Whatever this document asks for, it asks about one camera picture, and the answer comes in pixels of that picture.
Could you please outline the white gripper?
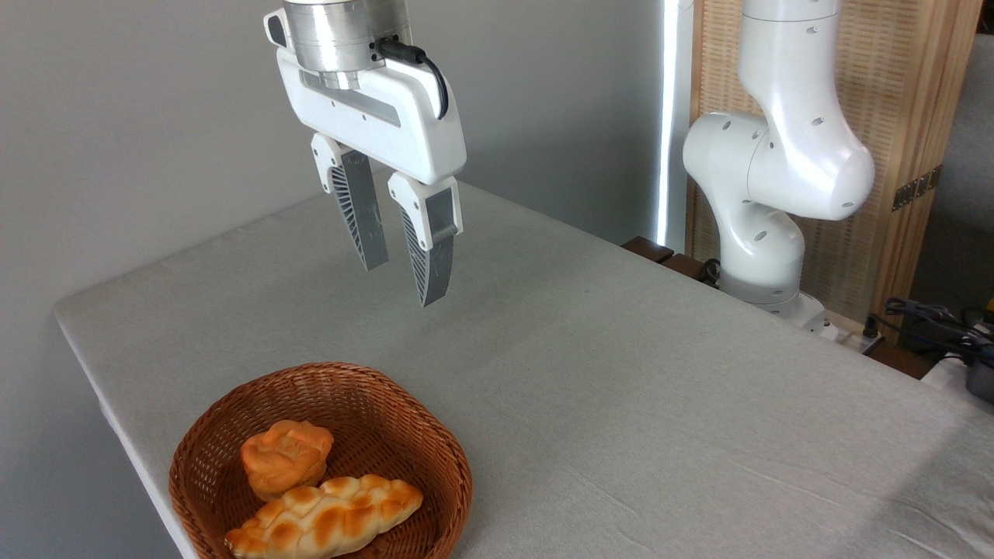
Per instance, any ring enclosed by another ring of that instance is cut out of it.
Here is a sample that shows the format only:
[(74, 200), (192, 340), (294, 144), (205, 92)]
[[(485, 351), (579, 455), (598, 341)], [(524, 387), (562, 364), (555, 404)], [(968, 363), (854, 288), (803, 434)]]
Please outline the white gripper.
[(316, 131), (311, 153), (323, 191), (337, 202), (363, 268), (388, 261), (370, 157), (400, 171), (388, 180), (388, 192), (400, 207), (420, 305), (444, 297), (454, 239), (463, 232), (458, 184), (450, 176), (467, 159), (454, 93), (439, 118), (438, 81), (423, 66), (387, 61), (359, 71), (358, 89), (331, 89), (283, 47), (276, 60), (295, 116)]

